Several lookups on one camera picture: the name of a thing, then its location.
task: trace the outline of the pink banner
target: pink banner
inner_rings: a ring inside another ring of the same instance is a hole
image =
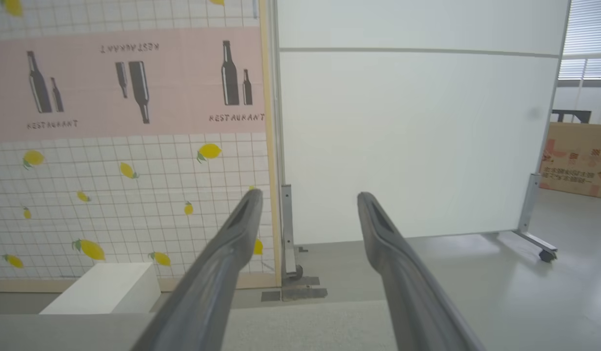
[[[0,142],[265,130],[259,28],[0,41]]]

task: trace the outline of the metal stand leg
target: metal stand leg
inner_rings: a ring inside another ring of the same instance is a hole
[[[528,227],[530,226],[530,217],[532,217],[532,212],[535,208],[535,200],[537,199],[537,190],[539,189],[540,181],[540,174],[530,175],[528,189],[526,190],[526,199],[524,200],[524,207],[521,209],[520,226],[514,230],[513,233],[516,233],[517,235],[541,248],[539,258],[541,258],[543,262],[550,263],[557,259],[557,251],[559,251],[557,247],[544,242],[540,238],[537,238],[528,232]]]
[[[281,186],[283,206],[283,255],[285,258],[285,277],[292,280],[302,277],[302,266],[296,264],[296,251],[294,251],[294,230],[292,228],[292,186]]]

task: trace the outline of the bottle illustration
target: bottle illustration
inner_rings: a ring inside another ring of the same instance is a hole
[[[116,62],[116,75],[118,76],[118,85],[122,89],[122,97],[127,98],[127,72],[125,71],[125,62]]]
[[[51,86],[53,86],[53,104],[56,107],[56,111],[63,113],[64,105],[62,105],[62,96],[60,95],[60,90],[58,90],[58,86],[56,85],[56,79],[53,77],[51,77]]]
[[[38,65],[36,64],[36,58],[33,51],[28,51],[28,64],[29,64],[29,85],[31,86],[31,93],[34,96],[34,102],[38,108],[39,113],[50,113],[51,103],[49,102],[49,93],[47,87],[44,85],[44,78],[40,71],[38,71]]]
[[[253,104],[253,92],[251,88],[251,81],[249,80],[249,70],[244,70],[244,82],[242,83],[242,95],[244,96],[244,104]]]
[[[240,95],[238,94],[238,72],[236,65],[231,60],[231,45],[229,40],[222,42],[223,61],[222,61],[222,93],[224,94],[224,104],[240,105]]]
[[[142,113],[142,122],[149,124],[149,87],[146,83],[144,62],[129,62],[129,73],[131,75],[131,86],[134,88],[134,98],[140,106],[140,113]]]

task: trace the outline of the white display partition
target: white display partition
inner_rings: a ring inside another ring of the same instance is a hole
[[[296,244],[511,231],[539,166],[566,0],[278,2]]]

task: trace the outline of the grid pattern wall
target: grid pattern wall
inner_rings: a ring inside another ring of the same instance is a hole
[[[0,2],[0,40],[189,27],[258,27],[257,0],[21,0],[22,17]]]
[[[200,162],[205,144],[220,156]],[[30,150],[44,162],[24,167]],[[1,143],[0,278],[79,277],[94,263],[73,244],[82,239],[97,243],[105,262],[163,253],[170,265],[156,264],[158,276],[181,277],[251,187],[265,198],[263,252],[243,272],[274,273],[265,133]]]

